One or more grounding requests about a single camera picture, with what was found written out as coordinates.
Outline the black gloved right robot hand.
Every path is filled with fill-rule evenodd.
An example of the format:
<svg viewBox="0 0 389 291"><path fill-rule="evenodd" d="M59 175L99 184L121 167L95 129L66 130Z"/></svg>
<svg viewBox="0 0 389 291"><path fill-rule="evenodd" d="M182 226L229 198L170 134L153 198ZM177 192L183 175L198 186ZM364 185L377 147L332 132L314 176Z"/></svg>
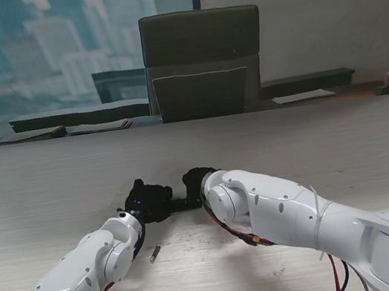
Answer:
<svg viewBox="0 0 389 291"><path fill-rule="evenodd" d="M183 184L186 187L186 207L198 209L202 206L203 180L218 171L210 167L195 167L183 175Z"/></svg>

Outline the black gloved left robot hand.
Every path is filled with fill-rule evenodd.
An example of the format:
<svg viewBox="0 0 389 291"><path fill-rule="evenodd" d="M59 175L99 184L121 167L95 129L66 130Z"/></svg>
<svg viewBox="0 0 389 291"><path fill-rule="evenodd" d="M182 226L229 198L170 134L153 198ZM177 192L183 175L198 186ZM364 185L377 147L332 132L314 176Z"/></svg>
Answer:
<svg viewBox="0 0 389 291"><path fill-rule="evenodd" d="M128 197L124 211L133 213L143 223L160 223L174 211L173 192L169 186L145 184L136 179Z"/></svg>

